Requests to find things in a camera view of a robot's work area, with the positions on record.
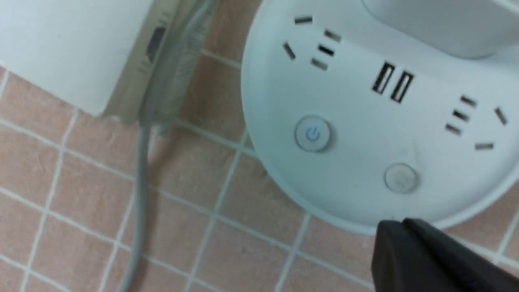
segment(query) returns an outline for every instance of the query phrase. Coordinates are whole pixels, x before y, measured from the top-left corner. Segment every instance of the round button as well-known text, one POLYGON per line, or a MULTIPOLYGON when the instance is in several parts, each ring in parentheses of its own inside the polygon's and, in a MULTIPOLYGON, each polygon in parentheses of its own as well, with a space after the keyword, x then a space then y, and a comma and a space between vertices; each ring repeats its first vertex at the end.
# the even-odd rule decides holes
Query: round button
POLYGON ((305 116, 295 127, 297 145, 305 151, 318 152, 326 148, 330 141, 330 128, 318 116, 305 116))
POLYGON ((407 164, 393 164, 385 174, 388 189, 399 194, 409 194, 418 186, 418 175, 407 164))

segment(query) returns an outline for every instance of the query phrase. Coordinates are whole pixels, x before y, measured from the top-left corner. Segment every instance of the power strip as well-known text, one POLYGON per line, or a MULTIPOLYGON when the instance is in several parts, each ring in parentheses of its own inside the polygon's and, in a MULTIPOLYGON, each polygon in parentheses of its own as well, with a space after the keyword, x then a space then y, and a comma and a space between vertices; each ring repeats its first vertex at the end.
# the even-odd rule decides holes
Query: power strip
POLYGON ((274 181, 342 228, 458 224, 519 177, 519 47, 445 54, 361 0, 265 0, 247 41, 247 128, 274 181))

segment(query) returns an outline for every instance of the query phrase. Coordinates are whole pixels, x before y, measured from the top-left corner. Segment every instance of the power button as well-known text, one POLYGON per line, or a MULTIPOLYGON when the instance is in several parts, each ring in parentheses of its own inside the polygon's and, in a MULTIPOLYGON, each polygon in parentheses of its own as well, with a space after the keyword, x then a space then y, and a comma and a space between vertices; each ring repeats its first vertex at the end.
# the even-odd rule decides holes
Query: power button
POLYGON ((328 123, 314 115, 303 117, 296 125, 295 140, 305 151, 318 152, 326 148, 330 141, 328 123))

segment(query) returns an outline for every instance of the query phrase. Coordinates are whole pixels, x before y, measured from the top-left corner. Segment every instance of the black object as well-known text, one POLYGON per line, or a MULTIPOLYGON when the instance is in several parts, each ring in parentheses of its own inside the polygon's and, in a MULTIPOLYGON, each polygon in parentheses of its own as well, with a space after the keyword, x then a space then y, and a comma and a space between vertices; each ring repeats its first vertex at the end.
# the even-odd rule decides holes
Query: black object
POLYGON ((378 224, 376 292, 519 292, 519 279, 421 219, 378 224))

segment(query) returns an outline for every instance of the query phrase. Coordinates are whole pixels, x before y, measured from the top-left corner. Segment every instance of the tile floor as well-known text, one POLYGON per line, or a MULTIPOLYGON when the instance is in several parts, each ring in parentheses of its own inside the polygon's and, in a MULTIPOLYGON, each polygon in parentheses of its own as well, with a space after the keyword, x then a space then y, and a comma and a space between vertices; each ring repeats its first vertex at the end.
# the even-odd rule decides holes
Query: tile floor
MULTIPOLYGON (((240 61, 260 0, 221 0, 171 135, 150 157, 133 291, 371 291, 372 237, 305 213, 257 160, 240 61)), ((135 127, 95 120, 0 68, 0 291, 116 291, 131 244, 135 127)), ((448 230, 519 276, 519 185, 448 230)))

